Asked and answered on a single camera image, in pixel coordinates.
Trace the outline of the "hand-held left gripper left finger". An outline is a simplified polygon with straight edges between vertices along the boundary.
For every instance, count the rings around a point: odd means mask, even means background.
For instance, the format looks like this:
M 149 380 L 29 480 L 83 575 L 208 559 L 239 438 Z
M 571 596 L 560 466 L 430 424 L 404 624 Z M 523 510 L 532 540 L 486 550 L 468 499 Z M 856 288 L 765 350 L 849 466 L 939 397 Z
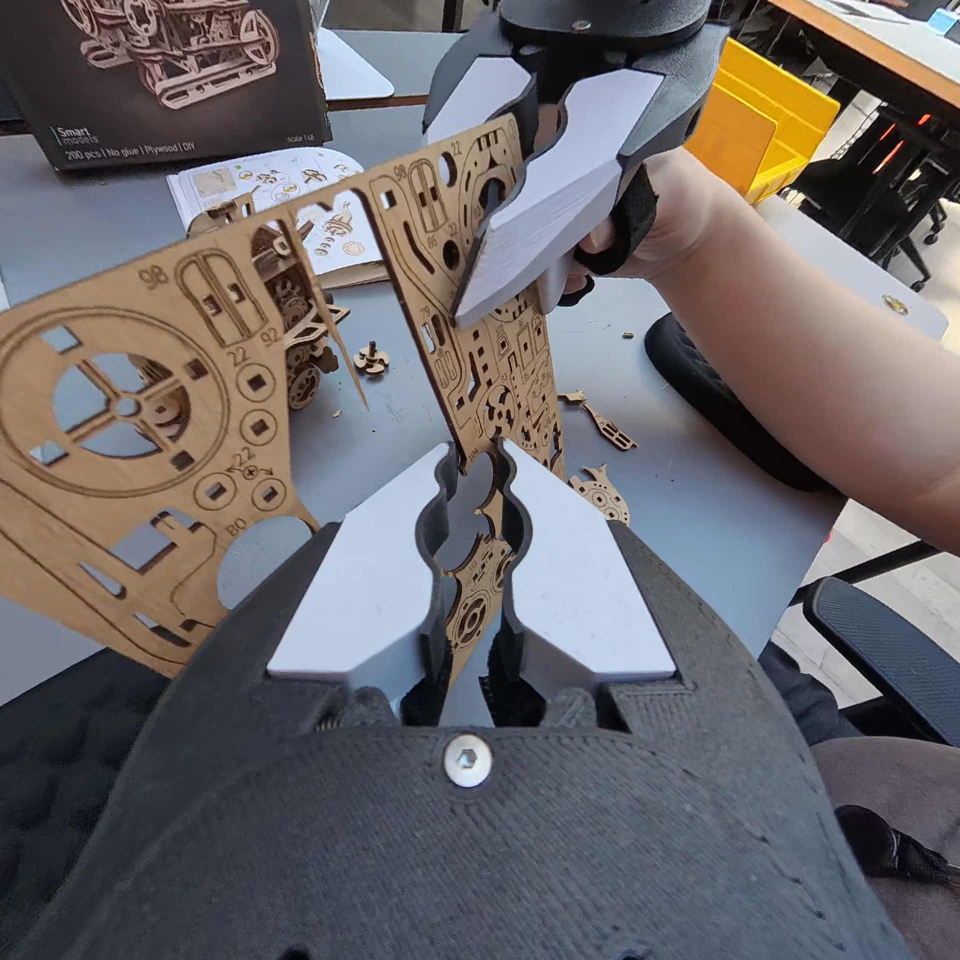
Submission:
M 411 726 L 438 724 L 450 683 L 442 572 L 458 456 L 440 443 L 350 511 L 283 633 L 271 677 L 375 688 Z

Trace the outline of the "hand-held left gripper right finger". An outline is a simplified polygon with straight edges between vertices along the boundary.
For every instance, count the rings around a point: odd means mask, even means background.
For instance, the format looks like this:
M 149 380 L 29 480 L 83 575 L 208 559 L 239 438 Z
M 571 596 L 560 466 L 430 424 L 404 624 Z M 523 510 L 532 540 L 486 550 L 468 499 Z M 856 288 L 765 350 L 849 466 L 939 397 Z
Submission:
M 512 554 L 495 636 L 495 715 L 543 716 L 561 690 L 668 682 L 677 666 L 615 534 L 629 533 L 508 438 L 496 443 Z

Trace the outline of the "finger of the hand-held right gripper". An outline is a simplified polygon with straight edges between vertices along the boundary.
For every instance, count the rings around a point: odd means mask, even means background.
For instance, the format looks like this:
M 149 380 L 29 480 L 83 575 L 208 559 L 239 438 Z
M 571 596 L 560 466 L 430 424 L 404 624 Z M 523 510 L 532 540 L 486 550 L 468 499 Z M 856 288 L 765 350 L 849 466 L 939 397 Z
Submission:
M 665 78 L 621 68 L 571 85 L 559 105 L 560 132 L 525 163 L 513 193 L 477 234 L 451 309 L 459 327 L 531 284 L 543 312 L 558 306 L 573 250 L 612 210 L 623 175 L 619 154 Z
M 497 121 L 510 127 L 527 162 L 534 155 L 540 103 L 536 76 L 510 57 L 480 56 L 467 68 L 443 103 L 424 113 L 424 145 L 466 140 Z

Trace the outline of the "laser-cut plywood parts sheet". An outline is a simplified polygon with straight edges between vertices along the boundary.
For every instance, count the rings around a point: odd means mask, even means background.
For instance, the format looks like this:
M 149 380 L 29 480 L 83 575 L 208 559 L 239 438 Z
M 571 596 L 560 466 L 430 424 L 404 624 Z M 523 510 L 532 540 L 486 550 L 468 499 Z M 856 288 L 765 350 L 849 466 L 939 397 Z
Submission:
M 297 495 L 282 314 L 254 266 L 276 222 L 349 356 L 299 227 L 356 195 L 434 387 L 458 474 L 500 431 L 564 469 L 546 317 L 529 286 L 471 327 L 474 232 L 522 158 L 510 126 L 421 148 L 2 313 L 2 594 L 174 677 L 227 615 L 217 575 L 259 522 L 319 529 Z

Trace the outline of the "person's right forearm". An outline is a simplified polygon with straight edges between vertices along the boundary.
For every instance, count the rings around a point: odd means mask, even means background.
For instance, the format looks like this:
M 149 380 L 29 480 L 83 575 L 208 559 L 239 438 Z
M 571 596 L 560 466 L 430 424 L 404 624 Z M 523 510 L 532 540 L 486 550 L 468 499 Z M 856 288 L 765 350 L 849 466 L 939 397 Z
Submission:
M 786 246 L 682 151 L 701 215 L 661 294 L 750 413 L 838 491 L 959 549 L 958 356 Z

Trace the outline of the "wooden submarine model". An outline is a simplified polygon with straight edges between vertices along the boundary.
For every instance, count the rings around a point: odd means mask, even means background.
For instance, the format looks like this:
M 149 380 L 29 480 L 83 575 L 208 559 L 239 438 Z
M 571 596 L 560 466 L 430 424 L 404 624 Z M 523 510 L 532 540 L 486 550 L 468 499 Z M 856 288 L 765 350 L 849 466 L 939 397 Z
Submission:
M 256 213 L 254 193 L 216 202 L 192 218 L 187 236 L 194 238 Z M 339 369 L 329 330 L 317 306 L 306 267 L 295 257 L 276 222 L 251 235 L 254 268 L 283 321 L 288 404 L 299 411 L 313 401 L 323 373 Z

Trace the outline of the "black model kit box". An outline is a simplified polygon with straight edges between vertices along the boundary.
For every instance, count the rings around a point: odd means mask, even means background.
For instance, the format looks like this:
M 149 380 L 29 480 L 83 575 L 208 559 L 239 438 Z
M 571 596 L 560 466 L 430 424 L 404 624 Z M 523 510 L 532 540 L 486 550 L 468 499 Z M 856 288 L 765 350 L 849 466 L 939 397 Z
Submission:
M 306 1 L 3 1 L 4 84 L 58 171 L 332 139 Z

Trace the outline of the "person's right hand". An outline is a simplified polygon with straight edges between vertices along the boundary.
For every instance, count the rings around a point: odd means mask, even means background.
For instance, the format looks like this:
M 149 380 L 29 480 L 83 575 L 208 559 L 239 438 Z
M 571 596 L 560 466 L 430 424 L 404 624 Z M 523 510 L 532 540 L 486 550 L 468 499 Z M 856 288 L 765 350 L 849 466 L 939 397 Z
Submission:
M 685 148 L 650 157 L 644 171 L 656 197 L 654 222 L 612 277 L 652 283 L 681 313 L 702 308 L 719 292 L 722 257 L 753 210 Z

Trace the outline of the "round fish-shaped wooden part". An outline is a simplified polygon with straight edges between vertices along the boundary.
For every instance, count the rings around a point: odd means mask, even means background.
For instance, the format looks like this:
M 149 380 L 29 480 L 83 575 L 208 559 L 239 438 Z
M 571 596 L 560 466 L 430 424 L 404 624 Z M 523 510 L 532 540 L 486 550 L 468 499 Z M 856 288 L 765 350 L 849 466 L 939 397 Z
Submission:
M 609 464 L 585 466 L 580 475 L 572 475 L 567 484 L 580 497 L 587 500 L 609 521 L 630 525 L 630 510 L 627 501 L 612 483 L 608 474 Z

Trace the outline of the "yellow plastic bin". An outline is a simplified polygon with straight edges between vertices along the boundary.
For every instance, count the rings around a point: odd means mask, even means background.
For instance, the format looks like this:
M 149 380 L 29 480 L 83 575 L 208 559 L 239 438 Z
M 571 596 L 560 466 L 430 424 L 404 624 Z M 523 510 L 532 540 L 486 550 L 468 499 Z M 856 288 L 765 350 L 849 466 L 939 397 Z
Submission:
M 729 38 L 685 149 L 756 205 L 792 185 L 840 105 Z

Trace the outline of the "wooden part with grid end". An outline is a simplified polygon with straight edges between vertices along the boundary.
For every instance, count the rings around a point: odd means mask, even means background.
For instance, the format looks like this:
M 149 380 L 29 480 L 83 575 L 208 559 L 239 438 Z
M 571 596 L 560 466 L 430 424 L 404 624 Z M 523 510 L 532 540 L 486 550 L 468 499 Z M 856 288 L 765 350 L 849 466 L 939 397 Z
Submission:
M 603 414 L 598 413 L 594 409 L 590 402 L 588 402 L 587 397 L 582 390 L 560 392 L 557 394 L 557 399 L 561 402 L 580 406 L 583 410 L 585 410 L 586 413 L 589 414 L 599 433 L 616 449 L 620 451 L 629 451 L 638 448 L 639 445 L 635 440 L 630 438 L 626 433 L 619 429 L 619 427 L 611 420 L 606 418 Z

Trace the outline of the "long wooden desk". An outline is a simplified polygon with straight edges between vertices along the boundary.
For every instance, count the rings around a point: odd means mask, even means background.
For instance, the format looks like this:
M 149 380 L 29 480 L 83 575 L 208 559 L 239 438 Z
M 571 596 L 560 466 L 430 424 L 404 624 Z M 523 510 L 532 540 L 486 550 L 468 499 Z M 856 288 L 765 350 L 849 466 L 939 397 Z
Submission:
M 818 58 L 858 90 L 905 114 L 959 119 L 959 46 L 926 23 L 855 2 L 773 1 Z

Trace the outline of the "black office chairs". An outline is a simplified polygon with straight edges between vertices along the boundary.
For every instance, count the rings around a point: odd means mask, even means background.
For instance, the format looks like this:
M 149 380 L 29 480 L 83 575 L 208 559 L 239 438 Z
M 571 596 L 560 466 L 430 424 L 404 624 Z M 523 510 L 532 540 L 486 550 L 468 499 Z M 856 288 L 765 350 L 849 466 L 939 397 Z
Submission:
M 842 155 L 811 162 L 795 189 L 801 213 L 882 269 L 906 255 L 919 273 L 911 288 L 921 292 L 931 272 L 913 233 L 930 218 L 923 241 L 937 241 L 943 201 L 958 196 L 958 182 L 958 128 L 885 104 Z

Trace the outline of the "assembly instruction booklet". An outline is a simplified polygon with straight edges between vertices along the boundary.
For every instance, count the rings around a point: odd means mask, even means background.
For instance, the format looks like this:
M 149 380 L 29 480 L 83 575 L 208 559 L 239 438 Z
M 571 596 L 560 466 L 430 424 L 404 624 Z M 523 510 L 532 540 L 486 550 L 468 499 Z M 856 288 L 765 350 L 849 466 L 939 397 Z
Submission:
M 185 170 L 167 177 L 181 222 L 189 227 L 205 210 L 250 194 L 256 212 L 302 199 L 323 187 L 359 174 L 362 166 L 328 148 L 274 150 Z M 326 290 L 381 282 L 388 278 L 378 242 L 360 199 L 343 191 L 296 212 L 299 228 L 313 227 L 303 243 L 311 267 Z

